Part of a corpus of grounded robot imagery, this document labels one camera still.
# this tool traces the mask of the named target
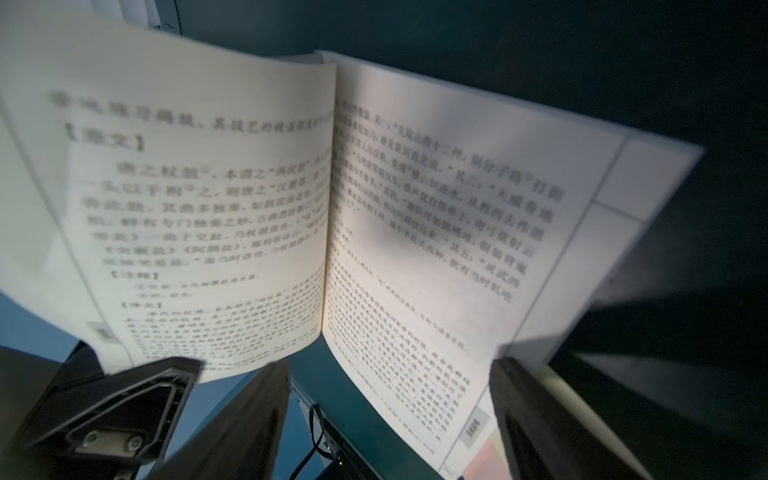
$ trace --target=white paper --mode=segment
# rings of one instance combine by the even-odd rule
[[[4,2],[0,18],[0,100],[15,140],[3,151],[25,166],[4,181],[27,182],[28,198],[34,184],[35,208],[49,212],[3,223],[29,239],[28,255],[3,252],[5,285],[21,273],[26,285],[6,291],[53,298],[79,285],[89,315],[44,317],[90,329],[78,336],[107,371],[191,356],[207,361],[207,381],[311,343],[334,66],[253,58],[37,0]],[[4,219],[22,201],[4,202]],[[67,263],[67,276],[34,262]]]
[[[323,332],[379,414],[455,478],[495,426],[492,359],[549,359],[701,149],[323,57],[339,65]],[[622,195],[627,167],[656,174]]]

